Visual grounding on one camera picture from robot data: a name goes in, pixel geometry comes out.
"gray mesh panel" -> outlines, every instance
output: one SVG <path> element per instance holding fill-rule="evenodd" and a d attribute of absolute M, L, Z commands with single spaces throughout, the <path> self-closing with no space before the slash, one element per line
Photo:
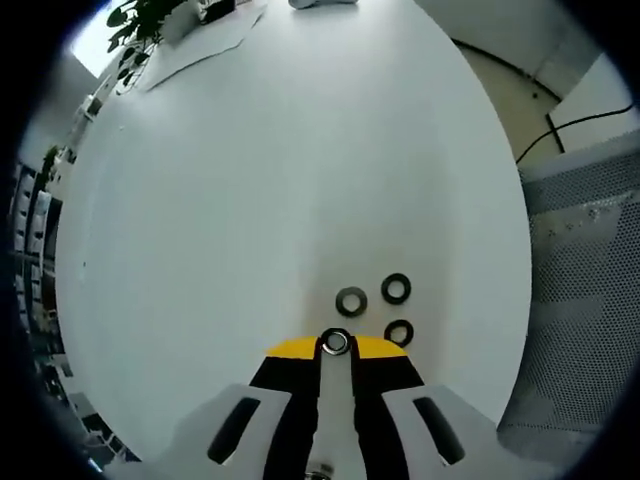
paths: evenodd
<path fill-rule="evenodd" d="M 566 467 L 612 411 L 640 353 L 640 135 L 551 162 L 522 174 L 531 312 L 498 433 L 514 453 Z"/>

